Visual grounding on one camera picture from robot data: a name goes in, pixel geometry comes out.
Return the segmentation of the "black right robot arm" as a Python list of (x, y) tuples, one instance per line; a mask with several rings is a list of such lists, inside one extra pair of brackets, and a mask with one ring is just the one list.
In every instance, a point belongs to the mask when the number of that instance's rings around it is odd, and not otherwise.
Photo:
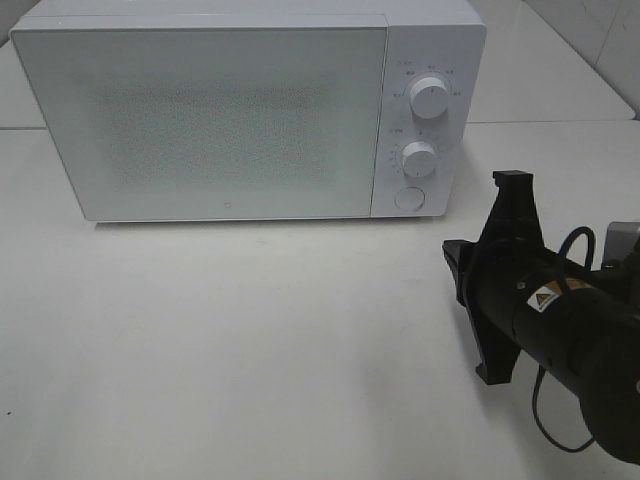
[(595, 235), (581, 226), (558, 251), (544, 243), (533, 177), (497, 171), (477, 241), (443, 243), (489, 385), (506, 384), (521, 353), (579, 401), (590, 443), (639, 460), (639, 251), (592, 266)]

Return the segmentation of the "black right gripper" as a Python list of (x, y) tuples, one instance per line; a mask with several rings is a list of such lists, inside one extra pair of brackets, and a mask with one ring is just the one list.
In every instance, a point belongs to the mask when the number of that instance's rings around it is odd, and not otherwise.
[(549, 322), (527, 304), (550, 274), (534, 175), (500, 170), (492, 176), (498, 194), (479, 241), (453, 239), (442, 245), (456, 299), (474, 332), (480, 355), (476, 372), (487, 385), (509, 383), (522, 351), (550, 365)]

